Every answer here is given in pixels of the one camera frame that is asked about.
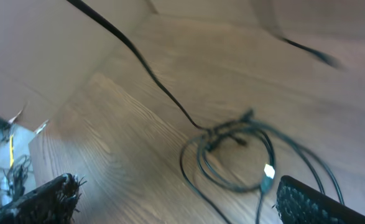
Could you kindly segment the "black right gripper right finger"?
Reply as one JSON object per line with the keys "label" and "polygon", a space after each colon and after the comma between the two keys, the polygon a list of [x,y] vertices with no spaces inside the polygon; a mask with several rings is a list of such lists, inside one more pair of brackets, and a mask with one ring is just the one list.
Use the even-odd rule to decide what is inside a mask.
{"label": "black right gripper right finger", "polygon": [[280,179],[275,207],[284,224],[365,224],[364,215],[289,175]]}

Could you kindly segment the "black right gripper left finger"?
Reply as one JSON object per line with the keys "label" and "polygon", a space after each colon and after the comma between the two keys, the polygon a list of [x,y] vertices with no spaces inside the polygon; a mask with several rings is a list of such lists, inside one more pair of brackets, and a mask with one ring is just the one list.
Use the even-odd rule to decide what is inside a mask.
{"label": "black right gripper left finger", "polygon": [[30,191],[0,208],[0,224],[71,224],[86,181],[70,173]]}

